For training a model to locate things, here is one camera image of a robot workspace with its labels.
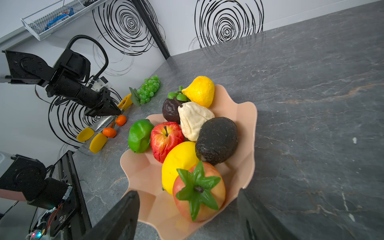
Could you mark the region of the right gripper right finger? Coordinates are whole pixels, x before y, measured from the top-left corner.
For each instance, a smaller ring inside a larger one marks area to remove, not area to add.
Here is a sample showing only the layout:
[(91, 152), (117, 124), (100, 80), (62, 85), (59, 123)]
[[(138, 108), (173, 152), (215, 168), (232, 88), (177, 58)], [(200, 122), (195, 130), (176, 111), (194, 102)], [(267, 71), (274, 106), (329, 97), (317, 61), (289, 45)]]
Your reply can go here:
[(239, 220), (246, 240), (296, 240), (257, 197), (246, 189), (240, 189), (237, 199)]

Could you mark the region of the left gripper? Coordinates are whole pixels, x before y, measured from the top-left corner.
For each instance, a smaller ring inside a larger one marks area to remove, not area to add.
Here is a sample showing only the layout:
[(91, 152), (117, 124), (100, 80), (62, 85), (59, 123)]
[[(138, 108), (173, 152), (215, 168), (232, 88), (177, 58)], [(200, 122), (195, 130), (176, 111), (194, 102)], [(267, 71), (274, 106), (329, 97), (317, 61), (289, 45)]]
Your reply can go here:
[(54, 70), (56, 72), (46, 87), (48, 97), (61, 96), (85, 106), (85, 115), (90, 117), (121, 114), (106, 87), (96, 92), (86, 86), (84, 79), (90, 78), (91, 63), (83, 55), (65, 49)]

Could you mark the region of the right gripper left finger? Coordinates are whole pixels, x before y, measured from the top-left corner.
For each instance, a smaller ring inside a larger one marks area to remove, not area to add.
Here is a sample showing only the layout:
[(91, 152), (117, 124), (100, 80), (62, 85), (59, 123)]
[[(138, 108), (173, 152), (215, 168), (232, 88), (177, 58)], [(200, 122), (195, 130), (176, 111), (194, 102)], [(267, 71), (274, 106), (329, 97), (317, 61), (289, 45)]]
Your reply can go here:
[(133, 240), (138, 224), (140, 198), (129, 191), (83, 237), (83, 240)]

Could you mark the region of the pink scalloped fruit bowl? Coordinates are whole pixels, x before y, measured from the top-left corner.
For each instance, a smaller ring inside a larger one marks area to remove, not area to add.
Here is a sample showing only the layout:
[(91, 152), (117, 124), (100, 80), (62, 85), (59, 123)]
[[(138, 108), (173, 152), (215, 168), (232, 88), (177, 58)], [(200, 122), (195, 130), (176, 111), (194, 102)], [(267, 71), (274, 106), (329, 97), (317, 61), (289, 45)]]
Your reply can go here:
[[(215, 117), (204, 124), (196, 154), (209, 160), (223, 177), (226, 197), (221, 210), (224, 210), (253, 177), (258, 112), (251, 102), (235, 103), (221, 85), (215, 86), (210, 110)], [(120, 163), (129, 180), (129, 191), (139, 194), (139, 222), (153, 227), (162, 240), (183, 240), (204, 226), (205, 222), (183, 217), (174, 198), (162, 189), (162, 164), (151, 150), (140, 154), (127, 150)]]

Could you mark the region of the orange fake tangerine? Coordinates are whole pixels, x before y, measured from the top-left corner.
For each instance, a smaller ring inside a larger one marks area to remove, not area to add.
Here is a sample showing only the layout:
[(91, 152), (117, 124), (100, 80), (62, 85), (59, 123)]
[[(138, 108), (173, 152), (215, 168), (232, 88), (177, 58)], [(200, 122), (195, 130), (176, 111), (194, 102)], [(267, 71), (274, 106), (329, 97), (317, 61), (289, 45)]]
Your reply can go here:
[(110, 127), (104, 128), (102, 133), (107, 138), (114, 138), (117, 135), (117, 131), (114, 128), (110, 128)]
[(117, 126), (123, 126), (125, 123), (127, 122), (127, 117), (126, 116), (124, 116), (124, 115), (120, 115), (120, 116), (118, 116), (117, 118), (116, 118), (116, 120), (115, 120), (115, 124), (117, 125)]

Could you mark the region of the red fake strawberry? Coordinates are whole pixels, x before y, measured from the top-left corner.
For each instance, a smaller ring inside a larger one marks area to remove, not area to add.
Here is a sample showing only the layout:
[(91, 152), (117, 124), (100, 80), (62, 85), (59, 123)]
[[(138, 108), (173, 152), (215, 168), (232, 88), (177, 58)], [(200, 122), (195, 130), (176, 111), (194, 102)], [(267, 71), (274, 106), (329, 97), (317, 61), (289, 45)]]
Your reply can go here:
[(173, 198), (189, 222), (203, 222), (219, 212), (226, 200), (222, 175), (211, 164), (200, 161), (190, 170), (177, 169)]

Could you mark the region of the green fake lime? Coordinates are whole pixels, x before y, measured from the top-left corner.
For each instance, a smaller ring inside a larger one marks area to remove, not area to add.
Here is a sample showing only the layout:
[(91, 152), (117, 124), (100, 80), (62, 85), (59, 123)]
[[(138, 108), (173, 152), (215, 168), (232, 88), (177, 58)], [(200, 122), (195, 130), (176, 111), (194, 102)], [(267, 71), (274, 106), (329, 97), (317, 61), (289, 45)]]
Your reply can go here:
[(151, 132), (155, 126), (148, 119), (136, 121), (130, 128), (129, 147), (137, 154), (144, 153), (151, 144)]

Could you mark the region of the dark fake avocado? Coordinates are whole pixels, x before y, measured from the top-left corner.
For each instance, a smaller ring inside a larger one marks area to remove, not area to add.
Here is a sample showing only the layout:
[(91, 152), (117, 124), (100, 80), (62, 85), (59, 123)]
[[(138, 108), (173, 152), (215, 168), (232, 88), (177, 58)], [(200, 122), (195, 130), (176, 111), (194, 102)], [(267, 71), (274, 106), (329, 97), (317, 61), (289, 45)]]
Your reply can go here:
[(226, 117), (212, 118), (200, 129), (196, 155), (199, 160), (215, 166), (234, 154), (238, 140), (238, 128), (234, 121)]

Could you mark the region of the yellow fake lemon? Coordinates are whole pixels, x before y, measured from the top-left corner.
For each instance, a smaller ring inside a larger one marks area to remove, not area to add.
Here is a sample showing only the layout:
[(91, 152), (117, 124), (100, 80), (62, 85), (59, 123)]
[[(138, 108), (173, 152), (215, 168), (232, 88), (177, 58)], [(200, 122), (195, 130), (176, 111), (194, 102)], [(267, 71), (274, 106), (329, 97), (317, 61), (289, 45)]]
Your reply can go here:
[(189, 170), (200, 160), (196, 155), (195, 142), (183, 142), (167, 155), (162, 166), (163, 189), (173, 195), (173, 186), (179, 173), (177, 169)]

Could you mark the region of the red fake apple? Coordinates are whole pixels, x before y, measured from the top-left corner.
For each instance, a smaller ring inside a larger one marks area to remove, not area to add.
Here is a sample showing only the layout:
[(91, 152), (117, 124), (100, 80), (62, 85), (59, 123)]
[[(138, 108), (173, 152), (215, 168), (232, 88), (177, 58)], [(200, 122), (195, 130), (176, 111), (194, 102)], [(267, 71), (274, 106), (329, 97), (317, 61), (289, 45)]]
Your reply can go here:
[(184, 135), (176, 122), (158, 124), (151, 131), (153, 156), (161, 164), (164, 163), (168, 153), (182, 142), (184, 142)]

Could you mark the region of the dark fake mangosteen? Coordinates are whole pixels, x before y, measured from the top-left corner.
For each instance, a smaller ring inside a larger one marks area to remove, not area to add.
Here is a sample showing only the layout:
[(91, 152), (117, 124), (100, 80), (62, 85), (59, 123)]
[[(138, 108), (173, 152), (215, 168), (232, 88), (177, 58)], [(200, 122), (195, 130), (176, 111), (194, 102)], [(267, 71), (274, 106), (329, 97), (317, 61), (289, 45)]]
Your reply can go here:
[(167, 122), (176, 122), (181, 124), (180, 115), (178, 112), (179, 104), (190, 102), (191, 100), (182, 93), (183, 86), (179, 87), (176, 92), (168, 93), (166, 100), (163, 103), (162, 113)]

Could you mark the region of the beige fake pear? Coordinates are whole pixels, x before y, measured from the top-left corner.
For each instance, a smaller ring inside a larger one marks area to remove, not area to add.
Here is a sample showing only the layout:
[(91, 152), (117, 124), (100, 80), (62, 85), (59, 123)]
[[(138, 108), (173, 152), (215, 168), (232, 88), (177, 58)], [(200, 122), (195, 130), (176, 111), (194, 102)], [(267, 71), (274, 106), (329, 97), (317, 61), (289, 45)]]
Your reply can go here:
[(195, 102), (186, 102), (182, 104), (176, 97), (174, 97), (174, 100), (178, 104), (178, 112), (183, 135), (189, 141), (196, 142), (198, 140), (202, 125), (206, 121), (214, 118), (214, 113)]

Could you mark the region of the small yellow fake pear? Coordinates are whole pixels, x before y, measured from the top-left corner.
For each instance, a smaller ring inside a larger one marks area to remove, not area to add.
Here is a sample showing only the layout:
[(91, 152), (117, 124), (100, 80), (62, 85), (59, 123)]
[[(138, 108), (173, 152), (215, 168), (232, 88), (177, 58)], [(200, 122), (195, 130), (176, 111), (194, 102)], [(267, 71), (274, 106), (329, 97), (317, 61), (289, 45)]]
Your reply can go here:
[(192, 102), (209, 108), (214, 100), (215, 85), (210, 78), (198, 76), (187, 88), (182, 90), (182, 93)]

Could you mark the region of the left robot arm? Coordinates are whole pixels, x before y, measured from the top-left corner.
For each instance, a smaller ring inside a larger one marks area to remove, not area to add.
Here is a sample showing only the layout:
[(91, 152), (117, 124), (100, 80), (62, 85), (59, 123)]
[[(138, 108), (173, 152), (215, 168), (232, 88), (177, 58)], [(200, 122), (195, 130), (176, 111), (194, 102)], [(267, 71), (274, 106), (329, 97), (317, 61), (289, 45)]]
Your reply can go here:
[[(38, 85), (47, 96), (62, 97), (86, 107), (90, 117), (118, 116), (121, 110), (111, 97), (110, 90), (92, 89), (90, 80), (97, 80), (109, 64), (107, 53), (104, 66), (91, 76), (91, 63), (83, 55), (67, 47), (53, 67), (41, 57), (15, 51), (1, 53), (1, 83)], [(10, 155), (13, 161), (1, 176), (1, 197), (26, 201), (29, 205), (52, 209), (59, 205), (69, 191), (69, 185), (47, 178), (47, 168), (40, 161), (22, 155)]]

